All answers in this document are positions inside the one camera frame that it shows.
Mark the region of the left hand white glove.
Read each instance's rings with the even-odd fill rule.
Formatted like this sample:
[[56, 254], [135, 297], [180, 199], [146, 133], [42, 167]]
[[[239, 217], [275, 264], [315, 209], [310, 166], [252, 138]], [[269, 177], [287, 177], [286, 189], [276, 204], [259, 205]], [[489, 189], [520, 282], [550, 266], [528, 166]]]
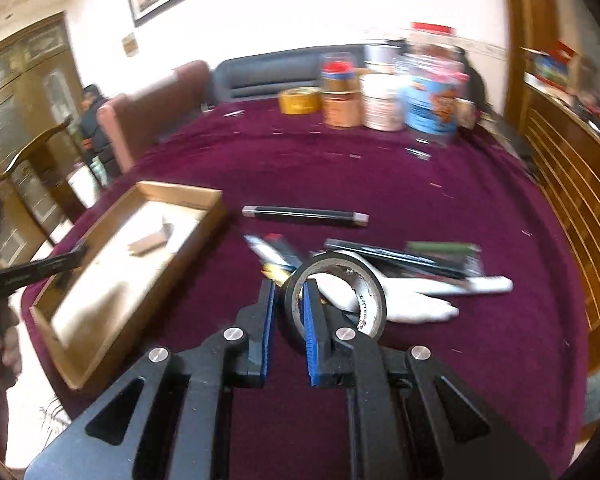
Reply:
[[0, 335], [0, 391], [5, 391], [15, 385], [22, 369], [17, 330], [20, 319], [8, 304], [1, 305], [0, 315], [4, 327]]

